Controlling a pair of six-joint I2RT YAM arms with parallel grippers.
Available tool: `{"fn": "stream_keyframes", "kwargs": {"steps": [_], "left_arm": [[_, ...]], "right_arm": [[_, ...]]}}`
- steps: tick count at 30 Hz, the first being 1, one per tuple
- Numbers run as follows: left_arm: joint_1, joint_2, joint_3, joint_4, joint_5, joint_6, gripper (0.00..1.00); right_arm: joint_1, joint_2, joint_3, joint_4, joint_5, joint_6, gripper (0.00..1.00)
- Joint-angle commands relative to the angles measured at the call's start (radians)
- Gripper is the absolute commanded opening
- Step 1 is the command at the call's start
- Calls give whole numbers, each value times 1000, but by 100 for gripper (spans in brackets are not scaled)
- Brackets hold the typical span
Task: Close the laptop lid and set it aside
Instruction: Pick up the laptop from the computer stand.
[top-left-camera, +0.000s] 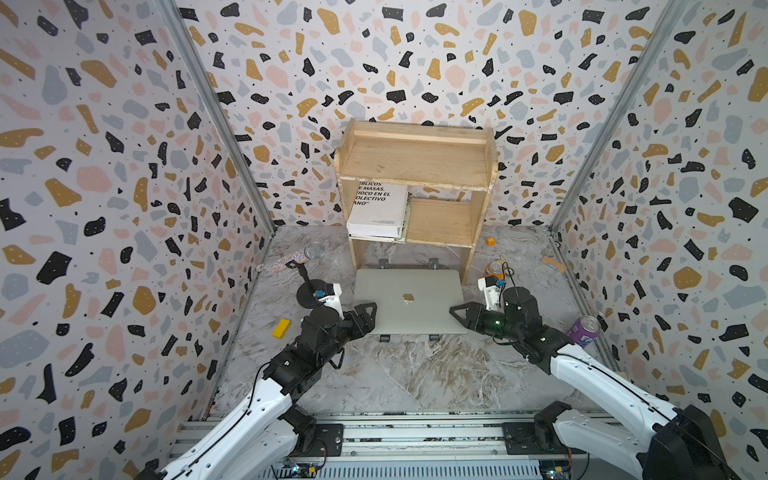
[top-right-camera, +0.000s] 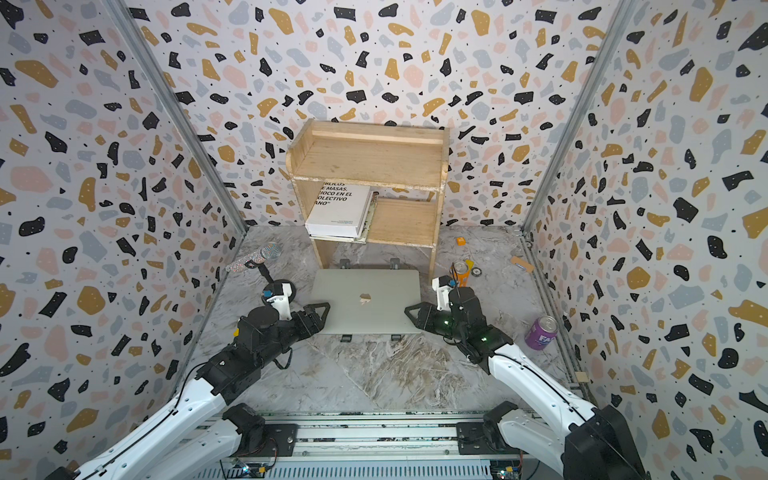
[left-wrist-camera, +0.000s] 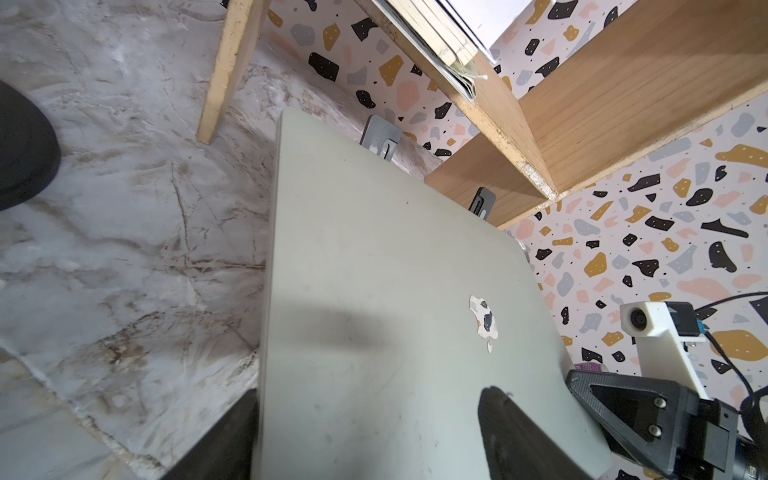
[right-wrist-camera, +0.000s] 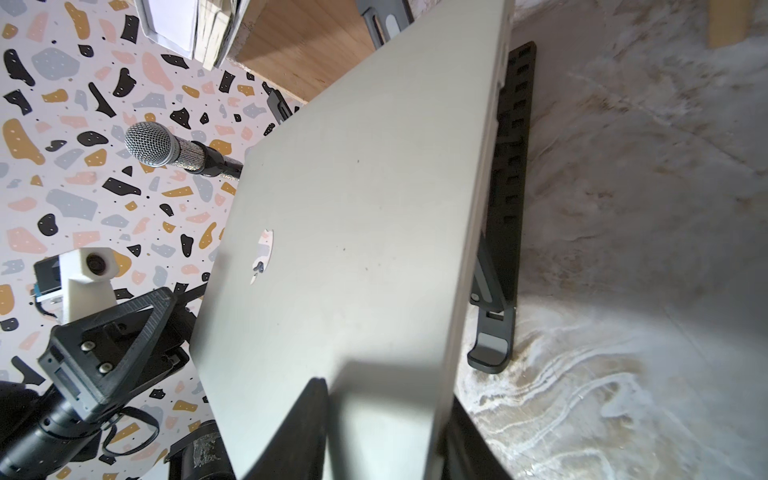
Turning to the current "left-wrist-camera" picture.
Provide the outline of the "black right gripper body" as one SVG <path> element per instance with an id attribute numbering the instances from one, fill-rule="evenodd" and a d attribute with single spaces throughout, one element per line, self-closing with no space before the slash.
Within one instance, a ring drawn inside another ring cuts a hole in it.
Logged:
<path id="1" fill-rule="evenodd" d="M 718 399 L 698 400 L 695 421 L 696 479 L 766 479 L 767 421 L 760 410 L 763 387 L 739 410 Z"/>

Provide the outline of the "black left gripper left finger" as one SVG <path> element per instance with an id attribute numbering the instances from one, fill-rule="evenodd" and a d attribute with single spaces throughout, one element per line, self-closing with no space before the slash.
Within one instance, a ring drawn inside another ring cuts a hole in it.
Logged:
<path id="1" fill-rule="evenodd" d="M 162 480 L 249 479 L 258 401 L 257 389 L 246 391 Z"/>

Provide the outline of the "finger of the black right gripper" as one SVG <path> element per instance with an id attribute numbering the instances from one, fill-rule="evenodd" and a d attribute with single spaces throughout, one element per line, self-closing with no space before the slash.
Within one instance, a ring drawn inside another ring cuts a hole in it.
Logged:
<path id="1" fill-rule="evenodd" d="M 668 479 L 720 477 L 720 408 L 677 382 L 572 370 L 566 385 L 615 453 Z"/>

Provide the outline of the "silver laptop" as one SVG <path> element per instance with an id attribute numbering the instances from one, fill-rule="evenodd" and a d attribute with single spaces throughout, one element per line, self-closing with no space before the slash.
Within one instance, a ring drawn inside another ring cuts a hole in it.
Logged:
<path id="1" fill-rule="evenodd" d="M 519 243 L 294 108 L 281 114 L 256 479 L 485 479 L 481 391 L 506 393 L 596 479 L 606 440 Z"/>

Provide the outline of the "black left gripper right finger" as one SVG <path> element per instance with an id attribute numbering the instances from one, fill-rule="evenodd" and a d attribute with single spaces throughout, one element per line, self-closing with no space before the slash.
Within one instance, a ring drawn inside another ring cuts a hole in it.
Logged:
<path id="1" fill-rule="evenodd" d="M 588 477 L 499 388 L 481 391 L 477 414 L 492 480 Z"/>

